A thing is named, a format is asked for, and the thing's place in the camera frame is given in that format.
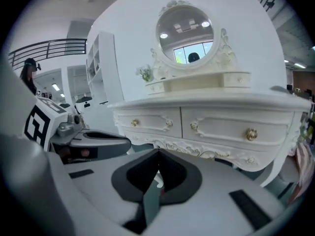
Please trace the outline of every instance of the window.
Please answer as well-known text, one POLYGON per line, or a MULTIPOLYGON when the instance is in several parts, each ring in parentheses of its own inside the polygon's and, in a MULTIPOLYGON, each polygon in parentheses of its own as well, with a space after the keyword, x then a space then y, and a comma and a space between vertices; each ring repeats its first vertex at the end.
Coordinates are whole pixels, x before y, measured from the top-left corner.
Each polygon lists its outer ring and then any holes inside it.
POLYGON ((188 45, 178 49, 174 49, 176 63, 189 64, 189 54, 197 53, 202 59, 212 47, 212 42, 188 45))

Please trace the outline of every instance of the dresser leg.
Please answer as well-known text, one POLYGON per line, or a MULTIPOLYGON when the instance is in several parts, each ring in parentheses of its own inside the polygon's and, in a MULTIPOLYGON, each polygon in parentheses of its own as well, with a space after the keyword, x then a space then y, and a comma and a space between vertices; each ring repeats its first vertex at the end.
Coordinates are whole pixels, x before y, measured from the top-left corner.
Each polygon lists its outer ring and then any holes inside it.
POLYGON ((254 181, 261 187, 265 187, 280 173, 286 157, 287 153, 279 154, 254 181))

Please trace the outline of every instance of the oval mirror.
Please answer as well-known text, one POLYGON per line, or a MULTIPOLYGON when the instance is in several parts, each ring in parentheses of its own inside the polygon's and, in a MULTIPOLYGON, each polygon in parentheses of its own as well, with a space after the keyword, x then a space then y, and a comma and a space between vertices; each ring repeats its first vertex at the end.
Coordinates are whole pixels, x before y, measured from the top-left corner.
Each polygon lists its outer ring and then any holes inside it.
POLYGON ((210 19, 200 9, 176 6, 160 17, 157 37, 170 60, 189 64, 207 55, 213 43, 213 28, 210 19))

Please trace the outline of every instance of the staircase railing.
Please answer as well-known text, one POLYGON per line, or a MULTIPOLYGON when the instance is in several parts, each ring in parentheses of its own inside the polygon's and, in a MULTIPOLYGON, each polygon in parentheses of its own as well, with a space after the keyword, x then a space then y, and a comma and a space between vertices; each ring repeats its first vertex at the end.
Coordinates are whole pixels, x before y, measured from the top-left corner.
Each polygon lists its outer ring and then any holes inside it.
POLYGON ((85 38, 65 38, 43 41, 11 52, 8 59, 13 70, 16 70, 24 66, 24 61, 27 58, 41 61, 65 55, 85 54, 86 43, 87 40, 85 38))

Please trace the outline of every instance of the fluorescent light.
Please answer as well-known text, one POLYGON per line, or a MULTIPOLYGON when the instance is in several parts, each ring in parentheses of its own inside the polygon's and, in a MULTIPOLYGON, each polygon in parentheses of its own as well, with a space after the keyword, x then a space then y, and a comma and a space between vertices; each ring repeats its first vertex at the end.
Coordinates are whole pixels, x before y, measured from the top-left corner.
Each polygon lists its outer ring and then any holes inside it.
POLYGON ((167 35, 166 33, 162 33, 160 37, 161 37, 161 38, 167 38, 168 35, 167 35))
POLYGON ((56 84, 52 84, 53 88, 56 90, 56 91, 59 91, 59 87, 56 85, 56 84))
POLYGON ((305 66, 300 65, 299 63, 295 63, 294 65, 301 67, 301 68, 305 68, 305 66))
POLYGON ((210 23, 208 21, 205 21, 201 24, 203 27, 208 27, 210 25, 210 23))

